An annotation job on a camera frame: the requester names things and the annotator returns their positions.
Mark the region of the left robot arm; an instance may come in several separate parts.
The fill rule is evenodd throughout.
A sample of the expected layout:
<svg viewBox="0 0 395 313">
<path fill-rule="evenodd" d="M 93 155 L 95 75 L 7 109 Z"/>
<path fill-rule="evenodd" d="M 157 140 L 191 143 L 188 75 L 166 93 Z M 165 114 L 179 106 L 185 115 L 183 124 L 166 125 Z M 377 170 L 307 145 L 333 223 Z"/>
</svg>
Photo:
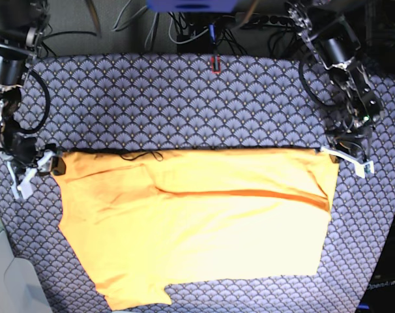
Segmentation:
<svg viewBox="0 0 395 313">
<path fill-rule="evenodd" d="M 346 118 L 327 132 L 330 147 L 356 161 L 367 162 L 372 131 L 384 114 L 358 56 L 360 40 L 344 15 L 348 6 L 347 1 L 329 1 L 325 5 L 315 5 L 313 1 L 285 3 L 298 36 L 308 48 L 299 63 L 299 76 L 306 92 L 323 108 L 335 108 L 321 101 L 304 78 L 304 65 L 309 57 L 315 57 L 327 71 L 331 84 L 344 95 Z"/>
</svg>

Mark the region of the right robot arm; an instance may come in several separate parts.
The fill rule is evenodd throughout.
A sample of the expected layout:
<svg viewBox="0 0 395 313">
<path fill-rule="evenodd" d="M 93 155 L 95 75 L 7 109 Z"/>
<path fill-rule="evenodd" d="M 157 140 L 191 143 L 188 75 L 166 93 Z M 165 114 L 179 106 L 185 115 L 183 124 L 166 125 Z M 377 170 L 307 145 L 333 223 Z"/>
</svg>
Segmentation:
<svg viewBox="0 0 395 313">
<path fill-rule="evenodd" d="M 49 20 L 47 1 L 0 1 L 0 153 L 11 164 L 13 174 L 27 170 L 37 175 L 65 173 L 56 145 L 38 148 L 35 138 L 51 108 L 47 85 L 33 70 Z M 44 113 L 33 128 L 23 128 L 14 118 L 27 78 L 39 84 L 45 99 Z"/>
</svg>

